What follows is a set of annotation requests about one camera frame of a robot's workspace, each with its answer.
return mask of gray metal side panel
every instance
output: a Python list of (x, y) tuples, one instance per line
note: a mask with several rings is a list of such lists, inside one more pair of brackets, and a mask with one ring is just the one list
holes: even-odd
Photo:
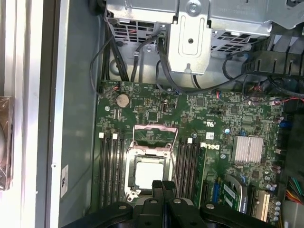
[[(62, 0), (52, 151), (50, 227), (81, 218), (90, 206), (96, 97), (89, 65), (99, 49), (100, 24), (86, 0)], [(68, 190), (60, 197), (61, 170)]]

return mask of heatsink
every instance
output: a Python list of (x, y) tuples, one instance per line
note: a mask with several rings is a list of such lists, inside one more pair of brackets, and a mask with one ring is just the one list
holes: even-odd
[(254, 136), (235, 136), (233, 141), (232, 161), (235, 163), (261, 162), (263, 138)]

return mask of silver metal frame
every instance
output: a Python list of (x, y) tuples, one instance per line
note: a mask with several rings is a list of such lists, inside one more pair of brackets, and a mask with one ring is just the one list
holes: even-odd
[(3, 227), (34, 227), (43, 1), (1, 1), (5, 96), (14, 97), (13, 181), (0, 193)]

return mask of colorful wires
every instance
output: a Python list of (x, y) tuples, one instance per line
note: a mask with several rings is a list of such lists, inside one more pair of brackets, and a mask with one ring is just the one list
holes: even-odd
[(288, 179), (286, 198), (290, 201), (304, 205), (303, 190), (295, 178)]

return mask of label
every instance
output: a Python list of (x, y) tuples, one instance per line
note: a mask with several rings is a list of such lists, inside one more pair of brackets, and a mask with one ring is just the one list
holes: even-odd
[(226, 196), (224, 196), (224, 200), (232, 208), (233, 204), (232, 204), (232, 202)]
[(206, 139), (214, 140), (214, 132), (207, 132), (206, 133)]
[(226, 184), (224, 184), (224, 189), (232, 198), (236, 199), (236, 194)]
[(67, 192), (67, 182), (68, 182), (68, 165), (66, 165), (61, 171), (61, 191), (60, 191), (61, 198)]

